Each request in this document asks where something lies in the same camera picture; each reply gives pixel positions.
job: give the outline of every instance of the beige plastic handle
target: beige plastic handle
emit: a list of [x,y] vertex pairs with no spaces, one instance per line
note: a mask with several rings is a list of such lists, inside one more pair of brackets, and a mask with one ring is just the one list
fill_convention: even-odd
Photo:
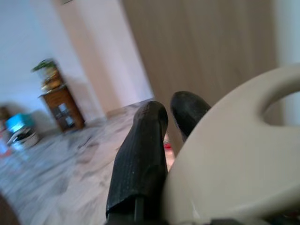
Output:
[[300,64],[239,86],[203,117],[167,177],[163,215],[172,224],[258,218],[300,203],[300,127],[262,113],[300,90]]

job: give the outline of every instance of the tiled floor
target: tiled floor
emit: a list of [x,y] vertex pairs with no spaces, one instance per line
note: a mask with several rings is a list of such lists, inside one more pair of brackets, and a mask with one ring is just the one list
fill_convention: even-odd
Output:
[[[0,159],[0,192],[22,225],[101,225],[116,153],[139,105],[104,124]],[[168,167],[173,163],[166,152]]]

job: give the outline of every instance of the decorative object on cabinet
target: decorative object on cabinet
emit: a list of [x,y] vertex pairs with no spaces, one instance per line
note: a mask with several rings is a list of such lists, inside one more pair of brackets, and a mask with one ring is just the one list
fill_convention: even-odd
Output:
[[43,97],[62,132],[84,127],[83,116],[65,84],[41,95],[41,97]]
[[41,61],[32,69],[32,72],[37,72],[43,79],[41,88],[43,91],[53,90],[64,83],[57,65],[52,59]]

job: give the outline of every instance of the blue container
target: blue container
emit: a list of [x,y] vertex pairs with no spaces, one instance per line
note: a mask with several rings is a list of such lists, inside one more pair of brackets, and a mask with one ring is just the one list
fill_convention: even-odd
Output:
[[32,127],[34,122],[29,114],[17,114],[5,122],[7,129],[14,133],[23,127]]

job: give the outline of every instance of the wooden cabinet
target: wooden cabinet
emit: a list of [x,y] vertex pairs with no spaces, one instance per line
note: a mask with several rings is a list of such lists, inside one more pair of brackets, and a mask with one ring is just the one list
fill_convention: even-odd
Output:
[[62,132],[84,127],[81,115],[66,85],[41,95]]

